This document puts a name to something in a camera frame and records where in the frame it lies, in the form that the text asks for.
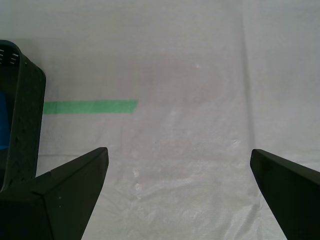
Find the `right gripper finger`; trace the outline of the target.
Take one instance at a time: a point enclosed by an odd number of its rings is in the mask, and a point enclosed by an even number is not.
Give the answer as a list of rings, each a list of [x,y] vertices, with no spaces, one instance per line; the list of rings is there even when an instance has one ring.
[[[0,194],[2,240],[80,240],[102,191],[108,149],[99,147]]]
[[[250,168],[288,240],[320,238],[320,173],[262,149],[253,149]]]

